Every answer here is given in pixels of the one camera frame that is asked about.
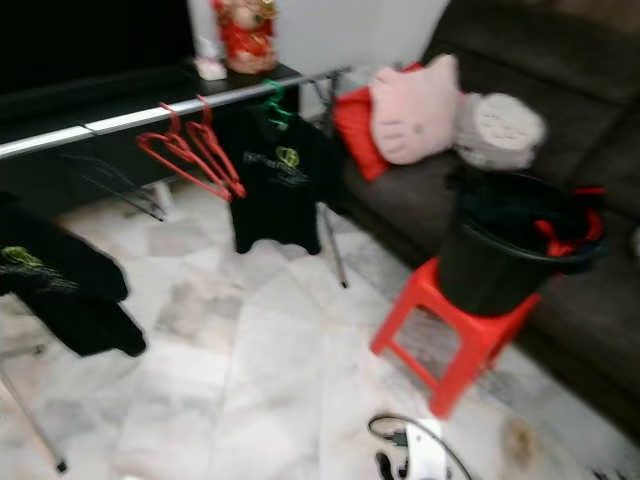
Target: figurine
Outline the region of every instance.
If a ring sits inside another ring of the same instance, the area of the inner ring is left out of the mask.
[[[239,73],[259,73],[276,66],[273,50],[275,0],[212,0],[227,67]]]

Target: red hanger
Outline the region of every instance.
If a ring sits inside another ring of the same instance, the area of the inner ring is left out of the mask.
[[[180,118],[178,117],[178,115],[173,110],[171,110],[168,105],[161,103],[160,106],[169,110],[170,112],[171,126],[169,128],[169,131],[165,134],[143,133],[141,135],[138,135],[136,137],[136,143],[138,144],[138,147],[140,147],[143,151],[151,155],[156,160],[160,161],[166,167],[170,168],[187,180],[195,183],[199,187],[204,188],[209,193],[213,193],[214,195],[217,195],[218,197],[221,197],[226,201],[230,201],[231,193],[226,188],[226,182],[222,178],[220,178],[213,170],[211,170],[206,162],[204,162],[198,155],[193,153],[187,142],[180,136]],[[175,165],[173,162],[167,160],[165,157],[153,150],[153,148],[151,147],[151,142],[153,140],[162,141],[171,153],[181,158],[185,162],[195,163],[196,165],[198,165],[216,186],[214,187],[203,182],[202,180],[191,175],[183,168],[180,168],[179,166]]]
[[[204,97],[198,95],[198,100],[202,102],[202,123],[194,121],[188,122],[187,132],[189,132],[189,136],[191,137],[191,140],[193,140],[193,143],[196,144],[200,152],[208,160],[209,164],[226,182],[227,186],[230,187],[240,198],[244,198],[247,196],[247,192],[244,186],[240,183],[238,172],[236,172],[236,169],[229,161],[229,157],[227,157],[227,154],[220,146],[218,138],[211,128],[211,108]],[[222,160],[223,165],[216,162],[216,155]]]

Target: sofa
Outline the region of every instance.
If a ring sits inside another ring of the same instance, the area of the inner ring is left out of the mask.
[[[563,188],[602,185],[608,252],[557,277],[517,338],[563,384],[640,439],[640,42],[529,0],[452,0],[421,58],[459,59],[465,92],[504,92],[549,127],[529,173]],[[366,181],[348,160],[341,213],[410,266],[437,255],[455,195],[453,151]]]

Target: black t-shirt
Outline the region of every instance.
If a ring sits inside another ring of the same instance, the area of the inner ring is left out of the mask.
[[[269,238],[319,253],[316,201],[340,188],[339,150],[298,116],[283,131],[260,110],[243,110],[227,127],[220,142],[247,191],[230,204],[236,251]]]

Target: hello kitty cushion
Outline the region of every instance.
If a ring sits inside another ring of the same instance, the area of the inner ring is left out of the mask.
[[[370,90],[371,131],[389,163],[415,163],[453,145],[460,99],[453,55],[440,55],[411,73],[384,68]]]

